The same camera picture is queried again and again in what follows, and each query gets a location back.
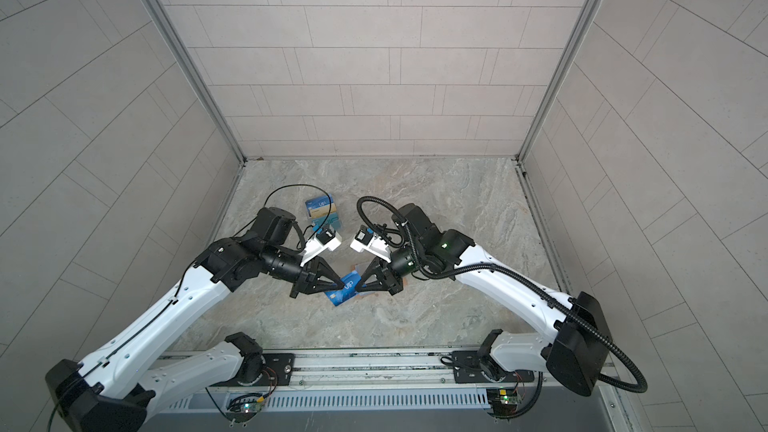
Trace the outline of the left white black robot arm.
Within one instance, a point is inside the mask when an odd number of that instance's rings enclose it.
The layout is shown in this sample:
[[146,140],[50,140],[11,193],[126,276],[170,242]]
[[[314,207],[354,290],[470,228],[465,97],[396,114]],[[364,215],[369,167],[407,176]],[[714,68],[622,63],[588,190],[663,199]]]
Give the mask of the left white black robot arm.
[[169,367],[153,363],[200,316],[261,274],[291,284],[291,297],[340,290],[344,283],[322,258],[341,243],[322,226],[301,250],[285,247],[297,229],[293,214],[261,209],[240,236],[211,243],[155,304],[80,361],[63,359],[46,374],[54,415],[73,431],[137,431],[154,414],[205,387],[235,381],[251,386],[279,377],[262,347],[239,332]]

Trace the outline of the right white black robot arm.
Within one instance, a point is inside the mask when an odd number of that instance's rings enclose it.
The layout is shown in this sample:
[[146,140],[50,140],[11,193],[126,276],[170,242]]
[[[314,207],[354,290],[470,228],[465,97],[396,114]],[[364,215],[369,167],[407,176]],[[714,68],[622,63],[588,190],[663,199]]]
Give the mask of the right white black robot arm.
[[472,238],[455,229],[441,231],[414,204],[401,207],[392,219],[403,241],[400,247],[366,225],[354,236],[352,249],[375,257],[361,274],[357,291],[395,295],[409,274],[449,272],[522,318],[536,333],[525,339],[491,332],[478,352],[479,367],[489,380],[501,381],[518,370],[547,372],[568,390],[591,395],[609,354],[600,339],[610,335],[596,298],[585,292],[571,297],[527,277],[514,278]]

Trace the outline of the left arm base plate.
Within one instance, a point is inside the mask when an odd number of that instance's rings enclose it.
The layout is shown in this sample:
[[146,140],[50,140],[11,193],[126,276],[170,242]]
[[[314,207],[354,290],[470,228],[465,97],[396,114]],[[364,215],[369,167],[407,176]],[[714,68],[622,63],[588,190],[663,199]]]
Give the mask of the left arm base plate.
[[288,386],[296,356],[292,353],[264,353],[259,362],[246,359],[236,375],[214,383],[213,387],[272,387]]

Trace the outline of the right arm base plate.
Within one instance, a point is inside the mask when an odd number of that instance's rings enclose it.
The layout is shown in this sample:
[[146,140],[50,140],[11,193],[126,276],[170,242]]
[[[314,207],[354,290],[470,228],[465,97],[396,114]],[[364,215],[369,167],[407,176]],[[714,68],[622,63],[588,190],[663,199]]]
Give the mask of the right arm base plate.
[[440,358],[448,367],[457,384],[481,383],[534,383],[536,374],[531,371],[505,371],[489,355],[482,355],[472,350],[456,350]]

